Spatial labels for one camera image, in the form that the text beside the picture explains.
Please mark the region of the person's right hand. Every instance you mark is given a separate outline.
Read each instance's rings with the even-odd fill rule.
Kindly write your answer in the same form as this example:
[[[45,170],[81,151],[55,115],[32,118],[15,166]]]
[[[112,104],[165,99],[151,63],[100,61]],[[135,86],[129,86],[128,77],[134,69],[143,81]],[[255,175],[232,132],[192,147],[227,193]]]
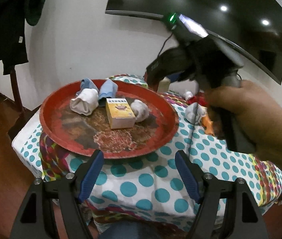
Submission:
[[[208,115],[217,138],[224,137],[216,108],[232,112],[247,136],[256,144],[256,156],[282,170],[282,108],[255,83],[244,80],[241,87],[221,86],[205,91]]]

